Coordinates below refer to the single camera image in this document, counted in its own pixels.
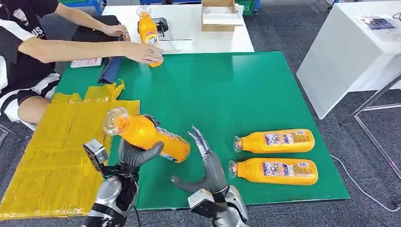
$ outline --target robotic arm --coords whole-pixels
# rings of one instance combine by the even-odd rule
[[[188,132],[195,140],[205,167],[205,176],[196,183],[181,181],[172,176],[174,186],[192,193],[188,198],[192,212],[213,218],[215,227],[247,227],[248,212],[241,195],[233,185],[228,185],[220,160],[213,152],[201,132]]]
[[[197,183],[181,181],[172,176],[174,186],[192,195],[188,198],[191,211],[213,218],[215,227],[248,227],[248,212],[241,195],[233,185],[228,185],[220,160],[213,152],[201,132],[189,135],[195,140],[205,167],[205,176]],[[138,192],[139,169],[147,161],[158,156],[164,144],[157,142],[151,149],[143,150],[121,140],[120,162],[105,166],[109,158],[105,148],[97,140],[84,144],[93,166],[105,181],[99,188],[95,203],[84,227],[123,227],[127,213],[135,202]]]
[[[162,142],[157,142],[151,149],[144,150],[121,140],[120,162],[115,166],[105,166],[104,162],[109,157],[103,145],[97,140],[84,144],[93,166],[105,179],[84,227],[124,226],[138,192],[139,169],[145,162],[158,156],[163,146]]]

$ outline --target orange juice bottle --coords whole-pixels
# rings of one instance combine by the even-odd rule
[[[143,44],[158,46],[159,33],[157,32],[156,23],[152,21],[150,16],[152,10],[148,6],[141,6],[137,9],[139,16],[138,32],[140,40]],[[150,67],[157,67],[163,63],[163,60],[149,64]]]
[[[255,154],[307,152],[314,147],[314,137],[308,129],[254,132],[234,137],[234,151]]]
[[[109,135],[120,135],[128,143],[149,149],[156,142],[164,142],[160,156],[176,163],[183,162],[190,152],[190,145],[180,136],[157,127],[149,116],[130,116],[124,107],[109,111],[104,123],[104,130]]]
[[[231,178],[242,177],[256,183],[311,185],[317,182],[313,161],[291,158],[251,158],[244,162],[228,162]]]

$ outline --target green tabletop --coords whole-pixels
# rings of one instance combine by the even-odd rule
[[[67,69],[57,91],[79,92],[96,85],[100,67]],[[201,156],[187,131],[191,125],[201,130],[219,155],[227,181],[237,187],[246,204],[348,199],[322,137],[280,52],[213,53],[166,55],[162,66],[150,68],[127,59],[117,75],[126,89],[120,99],[140,100],[141,113],[151,114],[168,131],[191,144],[188,159],[176,164],[157,157],[140,170],[140,210],[187,208],[188,193],[173,187],[169,178],[177,175],[194,182],[204,174]],[[315,147],[307,153],[235,153],[232,140],[254,131],[310,129]],[[118,137],[113,139],[110,163],[116,163]],[[251,183],[229,179],[230,159],[251,157],[305,158],[314,161],[319,179],[310,186]]]

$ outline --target cardboard box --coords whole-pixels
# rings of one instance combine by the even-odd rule
[[[202,0],[202,31],[233,32],[241,17],[234,0]]]

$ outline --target blue cloth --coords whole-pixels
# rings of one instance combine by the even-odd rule
[[[97,82],[102,84],[114,83],[115,76],[117,75],[118,69],[120,68],[121,59],[122,57],[109,58],[109,62],[106,64]]]

